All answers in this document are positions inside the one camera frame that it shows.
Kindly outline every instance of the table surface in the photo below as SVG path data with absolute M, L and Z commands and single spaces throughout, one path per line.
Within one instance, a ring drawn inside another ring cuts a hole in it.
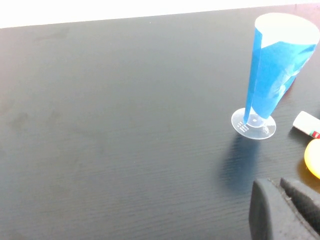
M 315 5 L 0 31 L 2 240 L 250 239 L 255 178 L 320 192 L 292 130 L 320 117 L 317 49 L 283 97 L 272 138 L 237 135 L 254 21 Z

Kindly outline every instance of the black desk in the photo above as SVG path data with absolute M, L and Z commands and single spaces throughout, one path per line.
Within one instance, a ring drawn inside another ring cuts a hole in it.
M 291 131 L 320 117 L 320 49 L 250 141 L 255 19 L 316 5 L 54 24 L 0 31 L 2 240 L 245 240 L 255 178 L 319 191 Z

